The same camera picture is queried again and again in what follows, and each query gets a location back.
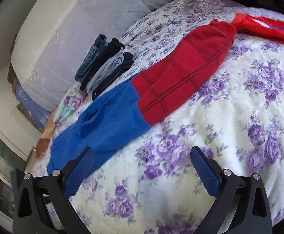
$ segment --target bed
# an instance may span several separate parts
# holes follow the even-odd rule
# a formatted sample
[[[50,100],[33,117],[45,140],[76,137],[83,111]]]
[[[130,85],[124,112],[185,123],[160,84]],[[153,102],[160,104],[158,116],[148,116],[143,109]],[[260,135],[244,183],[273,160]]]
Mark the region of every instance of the bed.
[[[106,91],[163,59],[195,27],[214,18],[230,22],[237,12],[284,21],[282,14],[231,1],[175,0],[122,36],[135,62]],[[88,97],[53,138],[91,103]],[[47,174],[51,145],[34,176]],[[237,175],[260,173],[273,225],[284,218],[284,45],[237,34],[210,80],[87,177],[70,202],[92,233],[192,233],[214,201],[190,163],[194,145]],[[57,222],[52,206],[49,211]]]
[[[11,57],[29,96],[52,111],[98,34],[121,37],[136,21],[173,0],[38,0]]]

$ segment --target white bed sheet with purple flowers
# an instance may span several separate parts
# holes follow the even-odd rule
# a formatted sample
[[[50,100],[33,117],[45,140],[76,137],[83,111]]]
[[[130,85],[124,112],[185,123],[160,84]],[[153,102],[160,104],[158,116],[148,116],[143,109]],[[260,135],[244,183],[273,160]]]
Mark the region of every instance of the white bed sheet with purple flowers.
[[[175,0],[123,36],[135,63],[109,90],[163,59],[193,28],[214,18],[230,22],[237,12],[284,21],[284,15],[229,1]],[[87,99],[54,136],[91,102]],[[273,223],[284,218],[284,45],[236,35],[212,78],[85,179],[70,201],[92,233],[190,234],[214,201],[190,163],[194,145],[237,175],[260,173]],[[35,176],[46,174],[49,155],[48,149],[36,162]]]

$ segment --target blue gripper pad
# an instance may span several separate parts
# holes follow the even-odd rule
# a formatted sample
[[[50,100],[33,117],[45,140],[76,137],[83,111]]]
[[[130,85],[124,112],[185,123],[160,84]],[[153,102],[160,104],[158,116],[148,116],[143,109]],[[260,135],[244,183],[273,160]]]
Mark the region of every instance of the blue gripper pad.
[[[208,194],[218,198],[220,195],[220,181],[207,162],[204,153],[195,146],[191,149],[190,157],[199,178],[201,179]]]
[[[94,152],[88,148],[87,152],[81,157],[65,180],[64,195],[66,199],[75,196],[83,180],[87,176],[89,169],[94,162]]]

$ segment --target red garment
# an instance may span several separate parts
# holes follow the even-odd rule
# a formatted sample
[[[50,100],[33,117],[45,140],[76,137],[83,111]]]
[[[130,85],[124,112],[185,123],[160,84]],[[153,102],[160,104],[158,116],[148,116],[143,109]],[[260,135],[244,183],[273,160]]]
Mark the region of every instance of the red garment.
[[[141,96],[138,107],[151,126],[180,107],[215,73],[235,34],[226,22],[199,26],[170,55],[131,79]]]
[[[284,22],[282,21],[237,13],[231,25],[239,33],[249,33],[284,44]]]

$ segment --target gray folded garment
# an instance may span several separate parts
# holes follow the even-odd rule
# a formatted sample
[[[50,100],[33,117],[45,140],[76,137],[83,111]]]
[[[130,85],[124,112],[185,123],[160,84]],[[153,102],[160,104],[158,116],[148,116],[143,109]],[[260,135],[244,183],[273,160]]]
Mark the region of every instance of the gray folded garment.
[[[102,82],[106,77],[108,77],[123,61],[124,54],[123,49],[111,57],[107,62],[103,64],[102,67],[94,74],[91,80],[87,84],[87,92],[90,95],[92,91]]]

